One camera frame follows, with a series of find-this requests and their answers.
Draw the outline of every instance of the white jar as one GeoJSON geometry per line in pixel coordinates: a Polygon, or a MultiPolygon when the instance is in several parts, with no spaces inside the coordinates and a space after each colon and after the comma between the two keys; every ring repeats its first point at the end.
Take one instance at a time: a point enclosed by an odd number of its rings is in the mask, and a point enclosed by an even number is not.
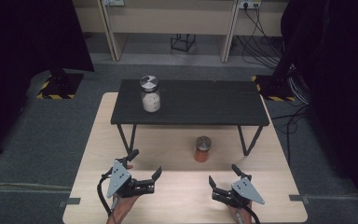
{"type": "Polygon", "coordinates": [[[158,111],[160,108],[158,79],[153,76],[142,77],[140,84],[144,110],[152,113],[158,111]]]}

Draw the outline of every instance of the light wooden tabletop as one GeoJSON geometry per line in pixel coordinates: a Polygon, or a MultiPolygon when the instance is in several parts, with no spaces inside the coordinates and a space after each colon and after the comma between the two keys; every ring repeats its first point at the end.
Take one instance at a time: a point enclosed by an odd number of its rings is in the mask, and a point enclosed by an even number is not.
{"type": "MultiPolygon", "coordinates": [[[[103,96],[70,195],[80,198],[80,204],[66,206],[64,223],[105,223],[107,219],[97,185],[114,159],[126,156],[117,127],[110,124],[116,99],[116,92],[103,96]]],[[[246,143],[251,142],[256,129],[242,127],[246,143]]],[[[130,138],[131,125],[123,125],[123,130],[130,138]]],[[[218,188],[229,190],[230,184],[240,179],[231,164],[252,175],[253,185],[266,202],[253,203],[261,223],[307,220],[303,203],[289,199],[289,195],[298,195],[298,190],[272,122],[263,129],[248,157],[242,154],[236,126],[138,125],[134,148],[140,153],[131,162],[132,178],[150,179],[159,166],[162,174],[156,192],[141,196],[123,223],[234,223],[227,207],[212,200],[208,182],[211,175],[218,188]],[[193,158],[194,147],[202,135],[212,139],[212,148],[209,159],[198,163],[193,158]]]]}

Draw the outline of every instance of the wall outlet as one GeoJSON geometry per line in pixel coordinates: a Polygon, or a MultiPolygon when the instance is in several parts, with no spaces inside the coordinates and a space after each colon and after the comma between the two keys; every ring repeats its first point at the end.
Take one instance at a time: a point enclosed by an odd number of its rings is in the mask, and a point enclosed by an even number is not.
{"type": "Polygon", "coordinates": [[[124,7],[124,0],[103,0],[103,3],[110,7],[124,7]]]}
{"type": "Polygon", "coordinates": [[[240,8],[245,8],[244,7],[245,3],[248,4],[247,9],[260,8],[261,0],[241,0],[240,8]]]}

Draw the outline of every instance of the small can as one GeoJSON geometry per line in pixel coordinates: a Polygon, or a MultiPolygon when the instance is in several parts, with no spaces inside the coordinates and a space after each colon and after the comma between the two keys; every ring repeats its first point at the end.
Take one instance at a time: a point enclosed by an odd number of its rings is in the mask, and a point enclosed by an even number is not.
{"type": "Polygon", "coordinates": [[[196,141],[196,151],[194,153],[194,159],[197,162],[205,162],[208,160],[209,149],[211,149],[212,140],[207,136],[201,136],[196,141]]]}
{"type": "Polygon", "coordinates": [[[144,110],[152,113],[158,111],[160,108],[158,79],[153,76],[142,77],[140,84],[144,110]]]}

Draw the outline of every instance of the robotic arm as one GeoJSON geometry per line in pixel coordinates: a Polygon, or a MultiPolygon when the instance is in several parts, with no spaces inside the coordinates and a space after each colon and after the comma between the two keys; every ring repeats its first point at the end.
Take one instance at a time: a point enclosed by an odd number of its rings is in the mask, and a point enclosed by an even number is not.
{"type": "Polygon", "coordinates": [[[132,161],[139,154],[138,149],[134,149],[127,157],[122,159],[115,159],[112,168],[102,175],[97,190],[103,207],[108,215],[111,213],[111,209],[107,205],[102,194],[102,183],[106,178],[110,178],[109,188],[107,191],[107,198],[111,198],[114,194],[117,194],[121,198],[130,198],[137,195],[152,194],[155,191],[155,183],[161,176],[161,166],[151,176],[151,179],[136,180],[132,178],[130,172],[127,170],[127,162],[132,161]]]}
{"type": "Polygon", "coordinates": [[[247,206],[251,200],[261,204],[265,203],[251,183],[252,176],[243,173],[235,164],[232,164],[231,168],[237,176],[241,177],[239,181],[231,184],[231,190],[218,188],[212,177],[209,176],[209,185],[213,190],[212,199],[234,208],[243,208],[251,214],[255,223],[260,223],[257,215],[247,206]]]}

